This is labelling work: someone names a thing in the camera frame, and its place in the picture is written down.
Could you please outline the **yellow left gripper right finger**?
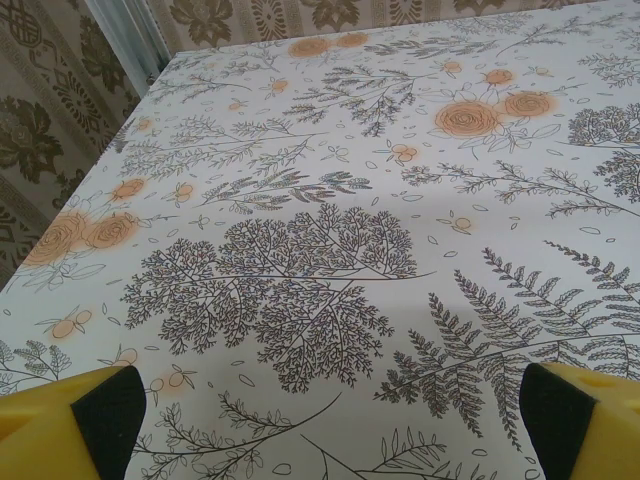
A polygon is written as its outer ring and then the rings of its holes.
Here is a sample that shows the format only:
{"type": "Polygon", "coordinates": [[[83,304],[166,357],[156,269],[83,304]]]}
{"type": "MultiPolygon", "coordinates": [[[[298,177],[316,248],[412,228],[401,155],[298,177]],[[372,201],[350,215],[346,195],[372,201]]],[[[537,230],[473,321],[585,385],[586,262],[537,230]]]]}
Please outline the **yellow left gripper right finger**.
{"type": "Polygon", "coordinates": [[[639,478],[639,383],[559,363],[532,363],[522,420],[547,479],[639,478]]]}

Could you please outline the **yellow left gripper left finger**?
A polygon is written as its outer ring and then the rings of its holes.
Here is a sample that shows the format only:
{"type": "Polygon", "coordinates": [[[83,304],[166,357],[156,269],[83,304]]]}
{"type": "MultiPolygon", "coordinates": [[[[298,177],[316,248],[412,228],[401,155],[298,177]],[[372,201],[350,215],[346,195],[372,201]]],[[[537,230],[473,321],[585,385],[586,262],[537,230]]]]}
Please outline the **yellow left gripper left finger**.
{"type": "Polygon", "coordinates": [[[145,416],[133,366],[107,367],[1,398],[3,479],[123,479],[145,416]]]}

